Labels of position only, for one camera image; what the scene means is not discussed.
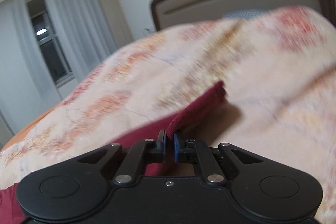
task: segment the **pillow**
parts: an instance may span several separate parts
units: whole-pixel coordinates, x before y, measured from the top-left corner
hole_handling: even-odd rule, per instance
[[[245,9],[229,12],[223,15],[223,18],[245,18],[246,20],[259,17],[268,12],[268,9]]]

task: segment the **red cloth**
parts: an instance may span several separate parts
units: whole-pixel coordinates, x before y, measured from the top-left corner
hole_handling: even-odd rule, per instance
[[[195,124],[205,118],[211,110],[224,101],[224,96],[223,82],[219,81],[181,112],[138,128],[110,142],[118,142],[123,147],[130,147],[138,140],[157,139],[160,129],[165,129],[168,140],[171,140],[177,130]],[[162,164],[150,164],[147,166],[146,175],[155,176],[162,174],[163,167]],[[2,219],[3,224],[19,224],[24,220],[19,204],[16,201],[15,192],[17,185],[18,183],[15,183],[5,190],[0,190],[0,219]]]

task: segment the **pink blanket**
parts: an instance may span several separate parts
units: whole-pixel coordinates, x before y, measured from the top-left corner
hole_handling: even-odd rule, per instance
[[[199,127],[202,138],[310,173],[324,190],[316,217],[335,223],[336,30],[304,7],[180,25],[123,47],[0,153],[0,189],[176,112],[218,80],[230,104]]]

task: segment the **white curtain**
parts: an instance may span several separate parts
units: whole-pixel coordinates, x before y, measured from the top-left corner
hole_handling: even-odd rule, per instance
[[[59,100],[60,96],[35,37],[26,0],[13,0],[12,12],[21,53],[37,91],[43,99],[52,96]]]
[[[60,102],[25,0],[0,4],[0,111],[14,133]]]
[[[75,77],[80,81],[116,50],[99,0],[45,0]]]

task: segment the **metal screw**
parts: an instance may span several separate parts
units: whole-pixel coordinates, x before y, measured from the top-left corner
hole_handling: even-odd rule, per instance
[[[174,185],[174,182],[172,181],[166,181],[166,186],[173,186]]]
[[[224,180],[224,177],[218,174],[213,174],[208,176],[208,181],[210,181],[211,183],[216,183],[216,182],[221,182]]]
[[[132,180],[132,177],[129,175],[118,175],[115,178],[115,181],[119,183],[127,183],[127,182],[130,182],[131,180]]]

